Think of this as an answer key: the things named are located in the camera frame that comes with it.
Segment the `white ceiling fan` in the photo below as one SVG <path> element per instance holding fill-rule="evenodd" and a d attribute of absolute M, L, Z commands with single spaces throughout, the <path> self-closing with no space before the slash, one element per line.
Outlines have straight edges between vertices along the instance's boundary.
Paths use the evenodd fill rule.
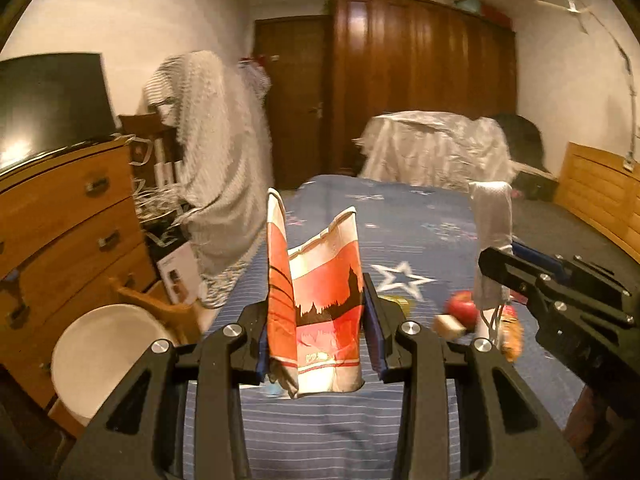
<path fill-rule="evenodd" d="M 578 25 L 580 31 L 583 34 L 588 35 L 588 30 L 586 29 L 582 17 L 590 13 L 589 6 L 580 6 L 577 0 L 564 0 L 563 4 L 553 3 L 546 0 L 535 0 L 535 3 L 538 4 L 538 6 L 546 6 L 547 8 L 570 14 L 574 18 L 574 21 Z"/>

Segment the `striped cloth cover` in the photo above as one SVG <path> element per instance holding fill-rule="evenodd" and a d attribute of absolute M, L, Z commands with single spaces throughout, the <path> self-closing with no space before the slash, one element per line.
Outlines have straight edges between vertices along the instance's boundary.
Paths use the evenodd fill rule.
<path fill-rule="evenodd" d="M 144 88 L 146 104 L 182 149 L 180 226 L 194 251 L 206 307 L 222 307 L 265 237 L 273 184 L 271 139 L 250 75 L 212 51 L 166 58 Z"/>

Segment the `black flat television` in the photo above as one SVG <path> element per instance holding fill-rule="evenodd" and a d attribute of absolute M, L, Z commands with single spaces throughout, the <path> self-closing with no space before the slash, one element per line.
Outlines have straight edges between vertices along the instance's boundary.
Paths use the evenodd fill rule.
<path fill-rule="evenodd" d="M 116 131 L 102 56 L 49 53 L 1 62 L 1 170 Z"/>

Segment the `wooden chest of drawers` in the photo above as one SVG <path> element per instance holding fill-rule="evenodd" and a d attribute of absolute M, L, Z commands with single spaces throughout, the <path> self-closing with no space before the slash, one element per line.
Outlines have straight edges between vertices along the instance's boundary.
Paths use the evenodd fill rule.
<path fill-rule="evenodd" d="M 1 363 L 37 404 L 54 398 L 51 356 L 84 313 L 156 280 L 122 142 L 46 157 L 1 178 Z"/>

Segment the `wooden stool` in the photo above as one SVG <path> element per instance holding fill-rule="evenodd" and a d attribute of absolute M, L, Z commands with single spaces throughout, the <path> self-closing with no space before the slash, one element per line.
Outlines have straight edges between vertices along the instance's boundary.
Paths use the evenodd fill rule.
<path fill-rule="evenodd" d="M 147 310 L 171 333 L 175 338 L 173 343 L 178 346 L 193 344 L 203 335 L 202 322 L 206 316 L 202 306 L 197 301 L 193 304 L 173 304 L 169 300 L 165 286 L 160 282 L 154 283 L 147 292 L 138 292 L 119 278 L 110 278 L 107 298 L 99 304 L 99 307 L 109 304 L 132 304 Z M 49 416 L 74 437 L 79 437 L 85 430 L 85 426 L 73 418 L 58 396 L 53 408 L 49 411 Z"/>

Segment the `red apple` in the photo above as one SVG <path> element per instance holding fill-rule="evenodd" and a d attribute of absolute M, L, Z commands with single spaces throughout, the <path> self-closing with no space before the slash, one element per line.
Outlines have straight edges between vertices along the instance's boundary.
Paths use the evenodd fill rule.
<path fill-rule="evenodd" d="M 474 332 L 478 313 L 470 290 L 454 292 L 446 302 L 445 310 L 468 332 Z"/>

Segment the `dark wooden door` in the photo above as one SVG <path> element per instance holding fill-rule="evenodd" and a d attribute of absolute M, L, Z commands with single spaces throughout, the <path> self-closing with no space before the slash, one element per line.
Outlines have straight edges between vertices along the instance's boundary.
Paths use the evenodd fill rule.
<path fill-rule="evenodd" d="M 255 22 L 254 57 L 271 81 L 265 107 L 279 190 L 295 190 L 322 171 L 329 29 L 326 15 Z"/>

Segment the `golden crushed carton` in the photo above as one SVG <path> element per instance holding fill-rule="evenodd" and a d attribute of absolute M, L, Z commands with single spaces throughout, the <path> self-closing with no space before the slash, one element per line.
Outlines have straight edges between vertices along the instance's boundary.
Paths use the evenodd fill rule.
<path fill-rule="evenodd" d="M 502 310 L 499 327 L 499 348 L 510 363 L 514 363 L 522 354 L 524 347 L 524 328 L 514 307 L 510 304 Z"/>

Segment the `white plastic bucket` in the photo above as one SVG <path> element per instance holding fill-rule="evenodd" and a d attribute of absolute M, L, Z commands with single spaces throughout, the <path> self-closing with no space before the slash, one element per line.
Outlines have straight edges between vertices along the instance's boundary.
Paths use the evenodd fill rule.
<path fill-rule="evenodd" d="M 130 367 L 157 339 L 175 338 L 147 310 L 132 304 L 96 308 L 64 330 L 51 361 L 56 395 L 87 426 Z"/>

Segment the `dark wooden wardrobe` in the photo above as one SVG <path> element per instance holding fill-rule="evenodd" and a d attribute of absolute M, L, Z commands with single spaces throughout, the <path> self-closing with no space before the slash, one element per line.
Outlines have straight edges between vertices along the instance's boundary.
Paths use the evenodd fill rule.
<path fill-rule="evenodd" d="M 331 174 L 358 172 L 355 141 L 374 116 L 515 113 L 518 63 L 510 28 L 426 0 L 329 0 L 329 8 Z"/>

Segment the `beige sponge block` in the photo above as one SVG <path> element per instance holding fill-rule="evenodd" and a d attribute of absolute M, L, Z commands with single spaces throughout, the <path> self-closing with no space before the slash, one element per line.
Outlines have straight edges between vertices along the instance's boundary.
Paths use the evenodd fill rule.
<path fill-rule="evenodd" d="M 450 314 L 439 314 L 434 317 L 432 329 L 442 339 L 455 341 L 468 333 L 468 330 Z"/>

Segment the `white product box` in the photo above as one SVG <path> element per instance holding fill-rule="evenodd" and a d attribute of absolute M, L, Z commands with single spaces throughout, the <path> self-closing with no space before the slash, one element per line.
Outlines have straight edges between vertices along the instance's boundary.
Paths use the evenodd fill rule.
<path fill-rule="evenodd" d="M 200 298 L 201 275 L 189 242 L 157 261 L 160 277 L 173 304 L 193 304 Z"/>

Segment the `dark grey bed cover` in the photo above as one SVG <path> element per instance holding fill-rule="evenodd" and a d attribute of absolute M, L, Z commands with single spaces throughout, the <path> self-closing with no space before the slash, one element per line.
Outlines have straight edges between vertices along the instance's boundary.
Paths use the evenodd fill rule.
<path fill-rule="evenodd" d="M 517 198 L 512 202 L 513 234 L 547 255 L 581 256 L 612 271 L 632 294 L 639 291 L 639 265 L 592 226 L 562 207 Z"/>

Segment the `wooden chair back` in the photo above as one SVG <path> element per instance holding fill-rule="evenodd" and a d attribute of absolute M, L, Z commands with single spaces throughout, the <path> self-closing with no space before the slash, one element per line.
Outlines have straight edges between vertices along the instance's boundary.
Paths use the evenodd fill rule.
<path fill-rule="evenodd" d="M 129 143 L 130 165 L 136 179 L 144 180 L 146 188 L 155 188 L 156 149 L 161 145 L 164 161 L 174 162 L 180 158 L 181 148 L 176 140 L 176 130 L 160 120 L 157 112 L 143 115 L 119 115 L 120 132 L 134 136 Z"/>

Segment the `silver satin cloth cover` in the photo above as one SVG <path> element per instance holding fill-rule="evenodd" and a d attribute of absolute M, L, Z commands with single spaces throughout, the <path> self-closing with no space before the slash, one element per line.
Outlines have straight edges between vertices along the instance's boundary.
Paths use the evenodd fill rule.
<path fill-rule="evenodd" d="M 474 181 L 512 182 L 515 170 L 498 122 L 448 112 L 405 112 L 369 120 L 355 141 L 360 177 L 466 192 Z"/>

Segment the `white foam roll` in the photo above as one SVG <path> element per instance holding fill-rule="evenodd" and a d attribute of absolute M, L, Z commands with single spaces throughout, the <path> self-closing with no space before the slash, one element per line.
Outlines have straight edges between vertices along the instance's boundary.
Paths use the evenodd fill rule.
<path fill-rule="evenodd" d="M 502 181 L 471 182 L 470 199 L 478 252 L 489 247 L 512 254 L 512 188 Z M 478 310 L 495 309 L 509 299 L 508 290 L 486 278 L 476 265 L 472 297 Z"/>

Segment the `wooden bed headboard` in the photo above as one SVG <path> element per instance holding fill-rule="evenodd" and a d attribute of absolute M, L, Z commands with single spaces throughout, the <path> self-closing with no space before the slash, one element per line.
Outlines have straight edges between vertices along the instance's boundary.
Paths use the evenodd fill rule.
<path fill-rule="evenodd" d="M 639 163 L 567 144 L 554 202 L 639 261 Z"/>

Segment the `black clothes pile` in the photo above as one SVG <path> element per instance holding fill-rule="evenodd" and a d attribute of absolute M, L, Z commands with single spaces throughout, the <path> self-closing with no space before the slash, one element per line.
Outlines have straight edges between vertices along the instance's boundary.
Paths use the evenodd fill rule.
<path fill-rule="evenodd" d="M 541 133 L 533 122 L 517 114 L 497 114 L 492 119 L 506 138 L 511 162 L 516 170 L 547 171 Z"/>

